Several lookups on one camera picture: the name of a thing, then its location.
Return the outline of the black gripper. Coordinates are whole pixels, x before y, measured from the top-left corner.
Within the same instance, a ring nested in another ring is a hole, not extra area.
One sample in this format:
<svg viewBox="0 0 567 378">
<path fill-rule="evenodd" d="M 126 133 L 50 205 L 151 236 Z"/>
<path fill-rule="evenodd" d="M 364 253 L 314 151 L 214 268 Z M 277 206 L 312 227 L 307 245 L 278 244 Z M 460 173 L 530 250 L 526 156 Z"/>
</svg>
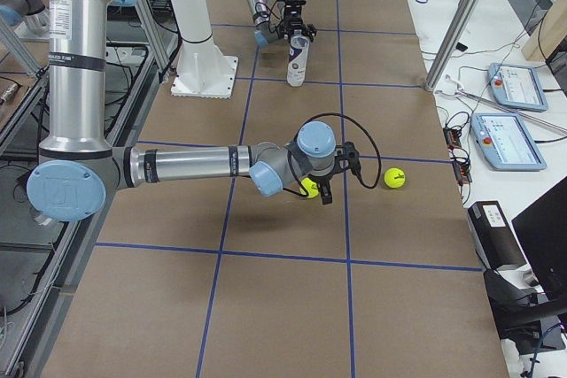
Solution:
<svg viewBox="0 0 567 378">
<path fill-rule="evenodd" d="M 301 5 L 287 4 L 283 7 L 280 21 L 280 36 L 283 39 L 290 41 L 294 35 L 302 35 L 312 42 L 316 34 L 314 25 L 304 23 Z"/>
<path fill-rule="evenodd" d="M 317 182 L 319 196 L 323 205 L 328 205 L 333 202 L 333 195 L 331 191 L 330 181 L 336 174 L 344 173 L 346 170 L 352 168 L 354 162 L 354 154 L 338 154 L 336 155 L 331 164 L 323 170 L 314 170 L 309 178 Z"/>
</svg>

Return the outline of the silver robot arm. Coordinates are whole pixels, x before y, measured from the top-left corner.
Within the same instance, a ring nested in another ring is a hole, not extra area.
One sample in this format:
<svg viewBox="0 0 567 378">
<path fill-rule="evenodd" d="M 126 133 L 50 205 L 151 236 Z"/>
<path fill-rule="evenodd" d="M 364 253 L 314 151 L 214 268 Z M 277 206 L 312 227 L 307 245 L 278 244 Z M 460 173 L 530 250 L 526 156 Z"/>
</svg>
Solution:
<svg viewBox="0 0 567 378">
<path fill-rule="evenodd" d="M 114 146 L 106 99 L 107 13 L 117 0 L 49 0 L 49 132 L 38 144 L 38 166 L 27 180 L 31 205 L 54 220 L 75 222 L 99 212 L 114 192 L 141 183 L 244 176 L 264 197 L 288 190 L 308 177 L 323 204 L 332 203 L 330 180 L 350 170 L 361 177 L 353 143 L 339 144 L 319 120 L 307 119 L 283 147 L 273 143 L 187 150 L 139 150 Z M 291 42 L 288 83 L 302 83 L 304 52 L 316 30 L 300 17 L 304 0 L 277 0 L 281 24 L 270 23 L 262 0 L 247 0 L 260 43 Z M 225 56 L 214 42 L 206 0 L 171 0 L 178 25 L 180 57 L 173 95 L 230 98 L 238 58 Z"/>
<path fill-rule="evenodd" d="M 285 39 L 288 42 L 294 35 L 305 36 L 312 42 L 317 30 L 302 19 L 302 7 L 306 0 L 276 0 L 269 7 L 264 0 L 246 0 L 255 25 L 254 37 L 260 47 Z"/>
</svg>

